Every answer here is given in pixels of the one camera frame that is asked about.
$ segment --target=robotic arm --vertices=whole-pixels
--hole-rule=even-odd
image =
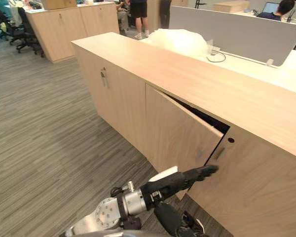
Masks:
[[[152,177],[137,190],[134,190],[132,182],[126,187],[113,188],[111,197],[101,201],[95,211],[67,229],[61,237],[105,230],[139,230],[141,222],[135,216],[152,208],[155,208],[158,220],[172,236],[177,236],[177,231],[182,233],[183,230],[193,229],[193,225],[197,228],[196,221],[188,213],[185,213],[185,220],[182,222],[176,210],[163,201],[190,188],[194,182],[203,181],[217,170],[217,166],[208,165],[178,172],[175,166]]]

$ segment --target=seated person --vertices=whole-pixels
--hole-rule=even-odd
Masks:
[[[122,6],[124,4],[126,4],[126,3],[121,2],[120,4],[117,4],[116,5],[116,10],[117,10],[117,18],[121,22],[120,33],[121,33],[121,35],[126,36],[125,30],[127,30],[129,28],[129,26],[128,26],[128,15],[127,15],[127,12],[126,12],[127,10],[122,8]]]
[[[274,12],[261,12],[257,17],[266,18],[275,21],[281,21],[283,15],[288,13],[295,6],[294,0],[282,0],[277,8],[277,11]]]

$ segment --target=monitor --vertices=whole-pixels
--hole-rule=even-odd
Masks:
[[[279,3],[274,3],[274,2],[267,2],[263,8],[263,11],[262,12],[276,12],[277,11],[277,8],[279,6]]]

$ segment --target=gray partition panel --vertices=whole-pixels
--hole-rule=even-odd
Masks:
[[[296,25],[187,7],[171,7],[170,29],[186,29],[214,40],[222,51],[261,62],[284,63],[296,45]]]

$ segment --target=open cabinet door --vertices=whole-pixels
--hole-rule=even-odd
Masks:
[[[161,172],[175,165],[179,171],[203,166],[223,134],[149,85],[146,98],[147,158],[153,167]]]

